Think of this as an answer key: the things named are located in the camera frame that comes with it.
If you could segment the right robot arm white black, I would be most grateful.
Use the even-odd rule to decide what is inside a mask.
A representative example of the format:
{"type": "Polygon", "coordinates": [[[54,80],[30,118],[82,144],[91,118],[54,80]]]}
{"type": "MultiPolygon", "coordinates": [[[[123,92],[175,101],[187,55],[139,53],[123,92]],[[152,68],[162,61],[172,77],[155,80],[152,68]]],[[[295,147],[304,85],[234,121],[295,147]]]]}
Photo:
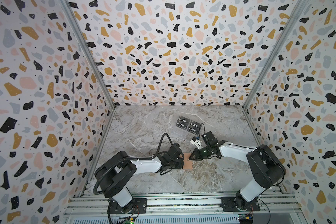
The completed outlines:
{"type": "Polygon", "coordinates": [[[267,145],[246,147],[229,141],[219,141],[212,132],[207,132],[202,137],[193,137],[190,143],[196,146],[189,157],[191,161],[229,157],[249,165],[253,178],[236,193],[230,205],[239,211],[249,209],[263,192],[278,185],[286,174],[286,169],[267,145]]]}

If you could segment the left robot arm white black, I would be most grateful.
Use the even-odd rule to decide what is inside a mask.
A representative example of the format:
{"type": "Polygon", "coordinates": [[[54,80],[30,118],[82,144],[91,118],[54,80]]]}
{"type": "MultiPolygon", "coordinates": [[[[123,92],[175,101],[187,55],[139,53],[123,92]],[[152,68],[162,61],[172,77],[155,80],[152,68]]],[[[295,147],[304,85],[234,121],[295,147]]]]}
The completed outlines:
{"type": "Polygon", "coordinates": [[[179,144],[173,144],[168,151],[159,152],[153,157],[131,157],[125,151],[120,151],[95,171],[97,182],[93,194],[102,194],[105,198],[114,200],[119,207],[130,208],[134,198],[127,188],[127,183],[134,175],[164,175],[174,169],[180,170],[183,169],[184,159],[179,144]]]}

